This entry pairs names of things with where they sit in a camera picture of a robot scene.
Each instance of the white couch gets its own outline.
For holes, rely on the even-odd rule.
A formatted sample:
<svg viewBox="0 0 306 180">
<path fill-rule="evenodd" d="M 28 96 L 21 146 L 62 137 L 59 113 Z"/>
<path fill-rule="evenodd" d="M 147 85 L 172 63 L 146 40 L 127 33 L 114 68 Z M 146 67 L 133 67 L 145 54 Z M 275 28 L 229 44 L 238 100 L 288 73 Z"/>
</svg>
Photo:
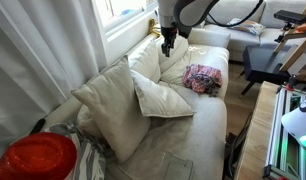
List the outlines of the white couch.
<svg viewBox="0 0 306 180">
<path fill-rule="evenodd" d="M 154 82 L 154 86 L 158 84 L 175 90 L 193 109 L 194 115 L 162 118 L 150 117 L 149 129 L 127 159 L 121 162 L 121 159 L 117 157 L 121 157 L 120 153 L 109 151 L 106 157 L 105 179 L 160 179 L 159 168 L 165 152 L 170 152 L 184 159 L 192 160 L 194 163 L 193 177 L 196 180 L 221 179 L 227 125 L 226 106 L 223 101 L 228 85 L 229 52 L 226 47 L 230 35 L 207 32 L 203 29 L 194 29 L 188 40 L 177 37 L 175 47 L 170 52 L 170 58 L 166 58 L 164 54 L 161 53 L 160 45 L 163 39 L 154 40 L 156 46 L 151 46 L 151 41 L 154 39 L 153 37 L 153 35 L 149 35 L 127 53 L 130 69 L 150 79 Z M 209 97 L 207 94 L 197 94 L 181 84 L 180 79 L 182 78 L 185 67 L 193 63 L 212 66 L 221 70 L 223 85 L 219 90 L 218 97 Z M 110 67 L 104 70 L 102 76 L 108 71 L 110 71 Z M 97 77 L 92 78 L 92 80 L 86 83 L 86 86 L 90 86 L 96 78 Z M 104 79 L 109 82 L 108 86 L 109 84 L 115 83 L 111 81 L 109 77 L 104 77 Z M 119 77 L 119 80 L 128 81 L 127 77 Z M 73 94 L 77 99 L 84 102 L 85 99 L 81 97 L 79 91 L 81 91 L 81 89 L 73 91 Z M 110 98 L 104 97 L 105 93 L 109 94 L 114 92 L 104 92 L 102 90 L 100 91 L 101 97 L 92 94 L 90 96 L 90 101 L 97 101 L 95 99 L 101 99 L 99 101 L 102 101 L 104 98 Z M 55 122 L 64 122 L 68 119 L 76 118 L 77 115 L 80 115 L 82 104 L 75 97 L 70 98 L 66 103 L 50 114 L 46 118 L 47 124 L 45 127 Z M 105 111 L 110 111 L 108 106 L 111 102 L 105 103 L 106 105 L 102 107 L 106 109 Z M 130 111 L 128 107 L 125 109 L 112 108 L 118 109 L 118 111 L 116 111 L 117 114 L 124 114 L 126 116 L 128 116 Z M 141 112 L 138 106 L 130 107 L 130 109 L 134 108 L 138 108 L 137 112 Z M 94 109 L 92 109 L 92 107 L 89 107 L 89 109 L 93 118 L 91 118 L 91 121 L 96 122 L 90 123 L 90 119 L 85 121 L 80 119 L 78 120 L 79 128 L 83 132 L 92 131 L 94 128 L 98 128 L 99 131 L 102 132 L 104 138 L 107 139 L 108 144 L 111 145 L 111 137 L 106 137 L 106 135 L 108 135 L 107 129 L 109 128 L 98 127 L 102 124 L 97 122 L 97 116 L 93 114 Z M 108 116 L 119 116 L 112 112 L 103 113 L 108 113 Z M 125 138 L 124 144 L 122 144 L 122 148 L 125 148 L 125 151 L 128 151 L 129 143 L 133 141 L 129 138 L 136 133 L 138 132 L 132 133 L 130 136 L 122 137 Z"/>
<path fill-rule="evenodd" d="M 258 3 L 258 0 L 220 0 L 210 14 L 214 19 L 222 24 L 230 22 L 233 18 L 244 18 Z M 230 51 L 230 60 L 243 62 L 243 51 L 246 46 L 260 46 L 264 48 L 277 47 L 278 43 L 274 40 L 282 33 L 284 27 L 282 20 L 274 18 L 274 13 L 279 10 L 302 13 L 306 7 L 306 0 L 264 0 L 259 9 L 249 18 L 251 21 L 258 22 L 266 28 L 260 35 L 232 30 L 226 27 L 220 27 L 214 24 L 214 21 L 208 16 L 204 29 L 231 34 L 228 45 Z M 284 50 L 288 50 L 292 45 L 300 45 L 305 39 L 288 40 Z"/>
</svg>

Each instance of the couch armrest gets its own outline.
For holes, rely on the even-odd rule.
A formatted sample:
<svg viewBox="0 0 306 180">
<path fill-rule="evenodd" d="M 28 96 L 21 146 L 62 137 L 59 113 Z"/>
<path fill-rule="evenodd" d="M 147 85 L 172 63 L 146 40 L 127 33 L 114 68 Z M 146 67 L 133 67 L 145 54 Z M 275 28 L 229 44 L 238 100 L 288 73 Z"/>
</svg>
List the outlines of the couch armrest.
<svg viewBox="0 0 306 180">
<path fill-rule="evenodd" d="M 188 42 L 189 44 L 201 44 L 227 48 L 230 37 L 231 34 L 193 28 L 188 37 Z"/>
</svg>

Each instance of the wooden floor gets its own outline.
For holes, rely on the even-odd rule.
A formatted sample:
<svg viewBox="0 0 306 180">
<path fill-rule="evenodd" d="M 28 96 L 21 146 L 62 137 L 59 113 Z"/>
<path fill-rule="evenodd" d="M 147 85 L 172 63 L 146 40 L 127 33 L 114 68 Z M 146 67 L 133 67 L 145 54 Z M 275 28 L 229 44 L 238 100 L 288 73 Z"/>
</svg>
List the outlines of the wooden floor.
<svg viewBox="0 0 306 180">
<path fill-rule="evenodd" d="M 240 77 L 242 71 L 243 64 L 229 64 L 229 84 L 224 99 L 228 118 L 226 132 L 232 132 L 236 135 L 243 128 L 248 115 L 253 112 L 261 86 L 261 84 L 255 83 L 244 96 L 241 96 L 241 92 L 248 84 L 244 76 Z"/>
</svg>

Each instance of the table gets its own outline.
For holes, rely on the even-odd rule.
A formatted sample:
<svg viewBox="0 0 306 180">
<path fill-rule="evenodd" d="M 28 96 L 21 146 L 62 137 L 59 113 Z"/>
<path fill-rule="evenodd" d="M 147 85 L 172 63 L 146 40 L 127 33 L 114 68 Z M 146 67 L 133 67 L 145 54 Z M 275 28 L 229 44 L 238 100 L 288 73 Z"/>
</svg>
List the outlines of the table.
<svg viewBox="0 0 306 180">
<path fill-rule="evenodd" d="M 290 74 L 287 71 L 280 71 L 280 63 L 284 51 L 274 52 L 273 49 L 247 46 L 243 52 L 245 79 L 250 81 L 242 91 L 244 95 L 256 82 L 268 81 L 275 84 L 287 82 Z"/>
<path fill-rule="evenodd" d="M 279 86 L 264 81 L 235 171 L 237 180 L 262 180 Z"/>
</svg>

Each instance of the sheer curtain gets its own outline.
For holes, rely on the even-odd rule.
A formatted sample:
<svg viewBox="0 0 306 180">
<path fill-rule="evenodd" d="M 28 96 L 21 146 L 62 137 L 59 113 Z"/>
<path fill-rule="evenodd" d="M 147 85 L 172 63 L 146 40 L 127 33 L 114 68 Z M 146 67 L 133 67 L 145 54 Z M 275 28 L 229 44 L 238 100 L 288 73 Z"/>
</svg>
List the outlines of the sheer curtain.
<svg viewBox="0 0 306 180">
<path fill-rule="evenodd" d="M 105 67 L 90 0 L 0 0 L 0 156 Z"/>
</svg>

